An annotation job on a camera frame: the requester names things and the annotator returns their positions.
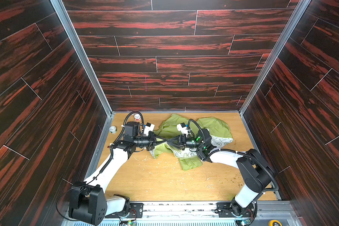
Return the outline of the green Snoopy zip jacket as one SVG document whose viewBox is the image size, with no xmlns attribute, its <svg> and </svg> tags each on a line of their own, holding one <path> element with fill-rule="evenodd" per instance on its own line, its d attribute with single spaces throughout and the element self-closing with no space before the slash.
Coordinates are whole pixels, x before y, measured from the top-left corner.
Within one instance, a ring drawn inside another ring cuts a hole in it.
<svg viewBox="0 0 339 226">
<path fill-rule="evenodd" d="M 170 118 L 162 122 L 159 129 L 154 133 L 165 139 L 173 138 L 182 134 L 182 132 L 178 130 L 177 125 L 184 123 L 185 125 L 190 124 L 191 131 L 189 138 L 197 139 L 196 135 L 201 135 L 202 133 L 193 122 L 189 123 L 188 121 L 189 119 L 185 117 L 172 114 Z M 223 120 L 215 117 L 205 117 L 198 119 L 196 122 L 202 129 L 206 129 L 210 133 L 211 144 L 215 147 L 223 148 L 227 144 L 233 142 L 234 139 L 230 127 Z M 182 170 L 188 171 L 202 166 L 202 162 L 195 151 L 195 148 L 180 150 L 170 146 L 168 143 L 162 143 L 156 146 L 150 153 L 155 159 L 162 153 L 172 153 L 178 158 Z"/>
</svg>

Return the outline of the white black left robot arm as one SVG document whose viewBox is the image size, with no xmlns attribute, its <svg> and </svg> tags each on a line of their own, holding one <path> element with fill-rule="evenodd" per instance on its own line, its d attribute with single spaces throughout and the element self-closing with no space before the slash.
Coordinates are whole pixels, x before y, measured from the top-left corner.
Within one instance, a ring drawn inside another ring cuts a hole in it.
<svg viewBox="0 0 339 226">
<path fill-rule="evenodd" d="M 153 150 L 159 145 L 153 132 L 154 125 L 147 123 L 140 128 L 139 122 L 130 121 L 110 145 L 110 155 L 101 166 L 83 182 L 76 182 L 69 190 L 68 216 L 78 220 L 99 225 L 109 215 L 127 217 L 130 214 L 130 199 L 123 195 L 114 195 L 109 199 L 105 191 L 117 171 L 139 148 Z"/>
</svg>

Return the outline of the small white green-dot cap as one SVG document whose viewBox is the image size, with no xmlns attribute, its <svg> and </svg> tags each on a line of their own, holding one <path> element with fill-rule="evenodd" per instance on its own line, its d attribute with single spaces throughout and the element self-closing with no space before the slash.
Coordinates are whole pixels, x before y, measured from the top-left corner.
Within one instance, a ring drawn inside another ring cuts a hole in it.
<svg viewBox="0 0 339 226">
<path fill-rule="evenodd" d="M 115 134 L 117 132 L 117 127 L 116 126 L 111 126 L 109 128 L 109 132 L 112 133 L 112 134 Z"/>
</svg>

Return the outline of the aluminium corner post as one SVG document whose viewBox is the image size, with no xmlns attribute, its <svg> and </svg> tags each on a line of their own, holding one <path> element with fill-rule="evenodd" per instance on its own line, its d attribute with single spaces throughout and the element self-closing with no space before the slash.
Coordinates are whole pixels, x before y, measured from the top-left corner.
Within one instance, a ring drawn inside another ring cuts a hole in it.
<svg viewBox="0 0 339 226">
<path fill-rule="evenodd" d="M 285 46 L 286 42 L 288 41 L 290 35 L 294 31 L 295 27 L 299 23 L 300 19 L 302 18 L 303 14 L 305 13 L 307 7 L 309 6 L 311 0 L 301 0 L 298 2 L 297 6 L 295 7 L 292 15 L 289 18 L 284 30 L 282 31 L 281 35 L 279 36 L 278 41 L 276 42 L 273 50 L 271 51 L 268 59 L 266 60 L 263 68 L 260 71 L 260 74 L 255 81 L 252 89 L 250 90 L 246 101 L 240 108 L 239 114 L 241 118 L 244 118 L 244 114 L 246 109 L 250 105 L 252 99 L 255 97 L 258 89 L 260 88 L 261 84 L 265 80 L 267 74 L 269 73 L 270 69 L 272 68 L 274 62 L 278 58 L 279 54 L 281 53 L 283 47 Z"/>
<path fill-rule="evenodd" d="M 73 26 L 73 23 L 68 15 L 68 12 L 63 4 L 62 1 L 60 0 L 50 0 L 54 11 L 56 12 L 59 21 L 61 22 L 66 34 L 68 35 L 68 38 L 78 55 L 78 58 L 84 67 L 84 70 L 97 94 L 99 97 L 99 100 L 103 106 L 103 109 L 108 117 L 112 116 L 113 110 L 104 94 L 104 91 L 100 85 L 100 82 L 94 72 L 94 69 L 89 61 L 89 58 L 84 50 L 84 47 L 79 39 L 79 36 Z"/>
</svg>

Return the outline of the white red tape roll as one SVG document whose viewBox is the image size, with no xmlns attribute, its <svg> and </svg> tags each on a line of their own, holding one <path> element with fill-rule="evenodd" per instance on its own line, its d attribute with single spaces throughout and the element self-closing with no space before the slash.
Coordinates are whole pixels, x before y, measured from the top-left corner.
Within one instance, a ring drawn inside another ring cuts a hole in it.
<svg viewBox="0 0 339 226">
<path fill-rule="evenodd" d="M 142 119 L 142 116 L 140 114 L 134 114 L 133 117 L 135 121 L 140 121 Z"/>
</svg>

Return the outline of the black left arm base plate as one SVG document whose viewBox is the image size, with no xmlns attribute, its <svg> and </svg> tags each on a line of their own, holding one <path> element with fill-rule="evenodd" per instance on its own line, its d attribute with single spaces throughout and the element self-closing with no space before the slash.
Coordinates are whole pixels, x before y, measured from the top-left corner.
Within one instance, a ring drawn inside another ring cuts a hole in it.
<svg viewBox="0 0 339 226">
<path fill-rule="evenodd" d="M 128 202 L 124 205 L 123 213 L 120 214 L 122 218 L 142 218 L 144 204 L 141 202 Z"/>
</svg>

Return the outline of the aluminium corner post left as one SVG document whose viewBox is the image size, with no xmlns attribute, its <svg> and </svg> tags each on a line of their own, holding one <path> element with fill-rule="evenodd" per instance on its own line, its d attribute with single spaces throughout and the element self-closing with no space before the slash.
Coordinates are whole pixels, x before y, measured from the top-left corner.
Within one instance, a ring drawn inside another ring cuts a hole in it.
<svg viewBox="0 0 339 226">
<path fill-rule="evenodd" d="M 108 117 L 112 116 L 113 110 L 104 94 L 104 91 L 100 85 L 100 82 L 94 72 L 94 69 L 89 61 L 89 58 L 84 50 L 84 47 L 79 39 L 79 36 L 73 26 L 73 23 L 68 15 L 68 12 L 63 4 L 62 1 L 60 0 L 50 0 L 54 11 L 56 12 L 59 21 L 61 22 L 66 34 L 68 35 L 68 38 L 78 55 L 78 58 L 84 67 L 84 70 L 97 94 L 99 97 L 99 100 L 103 106 L 103 109 Z"/>
</svg>

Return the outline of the aluminium corner post right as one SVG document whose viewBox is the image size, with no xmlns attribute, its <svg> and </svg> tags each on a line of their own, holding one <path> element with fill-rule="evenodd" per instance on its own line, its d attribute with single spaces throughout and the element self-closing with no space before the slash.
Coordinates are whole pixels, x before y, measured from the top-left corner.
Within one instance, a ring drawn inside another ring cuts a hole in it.
<svg viewBox="0 0 339 226">
<path fill-rule="evenodd" d="M 278 58 L 279 54 L 281 53 L 283 47 L 285 46 L 286 42 L 288 41 L 290 35 L 294 31 L 295 27 L 299 23 L 300 19 L 302 18 L 303 14 L 305 13 L 307 7 L 309 6 L 311 0 L 301 0 L 298 2 L 297 6 L 295 7 L 292 15 L 289 18 L 284 30 L 282 31 L 281 35 L 279 36 L 278 41 L 276 42 L 273 50 L 271 51 L 268 59 L 266 60 L 263 68 L 260 71 L 260 74 L 255 81 L 252 89 L 250 90 L 246 101 L 240 108 L 239 114 L 241 118 L 244 118 L 244 114 L 246 109 L 250 105 L 252 99 L 255 97 L 258 89 L 260 88 L 261 84 L 265 80 L 267 74 L 269 73 L 270 69 L 272 68 L 274 62 Z"/>
</svg>

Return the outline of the yellow round tape measure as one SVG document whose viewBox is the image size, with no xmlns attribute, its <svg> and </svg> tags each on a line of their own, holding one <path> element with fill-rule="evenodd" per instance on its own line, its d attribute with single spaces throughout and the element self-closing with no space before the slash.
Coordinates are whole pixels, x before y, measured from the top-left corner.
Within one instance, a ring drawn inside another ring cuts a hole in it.
<svg viewBox="0 0 339 226">
<path fill-rule="evenodd" d="M 269 226 L 282 226 L 281 222 L 275 219 L 272 219 L 268 223 Z"/>
</svg>

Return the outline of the aluminium front frame rail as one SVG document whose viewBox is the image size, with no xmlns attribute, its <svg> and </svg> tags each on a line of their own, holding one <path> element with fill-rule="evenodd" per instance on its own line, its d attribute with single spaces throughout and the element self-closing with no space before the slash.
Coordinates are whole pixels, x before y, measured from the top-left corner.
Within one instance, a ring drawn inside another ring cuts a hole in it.
<svg viewBox="0 0 339 226">
<path fill-rule="evenodd" d="M 268 226 L 275 219 L 283 226 L 302 226 L 289 201 L 258 201 L 254 218 L 220 218 L 216 203 L 226 201 L 153 201 L 145 202 L 142 218 L 119 218 L 115 214 L 101 222 L 102 226 Z"/>
</svg>

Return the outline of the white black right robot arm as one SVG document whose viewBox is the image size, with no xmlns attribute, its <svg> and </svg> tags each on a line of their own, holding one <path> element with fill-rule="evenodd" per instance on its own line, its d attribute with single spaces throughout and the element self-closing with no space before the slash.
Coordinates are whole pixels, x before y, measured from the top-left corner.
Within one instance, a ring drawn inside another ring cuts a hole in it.
<svg viewBox="0 0 339 226">
<path fill-rule="evenodd" d="M 212 144 L 212 136 L 206 129 L 200 129 L 197 136 L 179 135 L 166 141 L 170 146 L 194 151 L 203 162 L 220 163 L 237 168 L 244 181 L 244 186 L 231 201 L 231 212 L 240 217 L 255 207 L 256 201 L 266 192 L 278 191 L 276 174 L 269 163 L 255 149 L 238 152 L 223 149 Z"/>
</svg>

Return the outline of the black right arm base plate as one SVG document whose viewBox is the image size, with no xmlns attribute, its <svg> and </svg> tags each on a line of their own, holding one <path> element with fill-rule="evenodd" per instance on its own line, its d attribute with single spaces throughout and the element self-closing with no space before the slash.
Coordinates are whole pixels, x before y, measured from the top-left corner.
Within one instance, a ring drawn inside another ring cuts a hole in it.
<svg viewBox="0 0 339 226">
<path fill-rule="evenodd" d="M 246 208 L 232 202 L 216 203 L 215 213 L 220 218 L 254 218 L 258 209 L 256 202 L 251 202 Z"/>
</svg>

